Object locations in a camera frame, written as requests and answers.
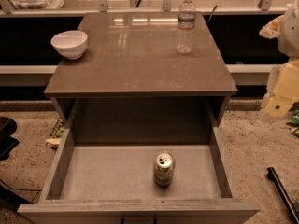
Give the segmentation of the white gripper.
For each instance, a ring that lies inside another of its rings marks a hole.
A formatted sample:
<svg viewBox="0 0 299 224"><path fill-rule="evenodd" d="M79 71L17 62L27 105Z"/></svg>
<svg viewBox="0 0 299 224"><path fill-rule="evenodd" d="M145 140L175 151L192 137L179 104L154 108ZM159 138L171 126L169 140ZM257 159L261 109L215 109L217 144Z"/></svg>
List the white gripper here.
<svg viewBox="0 0 299 224"><path fill-rule="evenodd" d="M270 119L282 118L299 101L299 59L290 58L283 65L274 65L266 90L262 114Z"/></svg>

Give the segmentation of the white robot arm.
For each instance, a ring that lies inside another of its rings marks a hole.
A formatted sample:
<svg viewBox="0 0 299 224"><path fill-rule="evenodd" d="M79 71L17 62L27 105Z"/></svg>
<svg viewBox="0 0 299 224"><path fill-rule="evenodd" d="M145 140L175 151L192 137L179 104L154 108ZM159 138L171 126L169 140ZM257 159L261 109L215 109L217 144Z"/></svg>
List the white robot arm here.
<svg viewBox="0 0 299 224"><path fill-rule="evenodd" d="M265 116L281 118L299 101L299 0L283 15L268 22L260 36L276 38L278 51L289 57L282 66L275 65L270 71L262 102Z"/></svg>

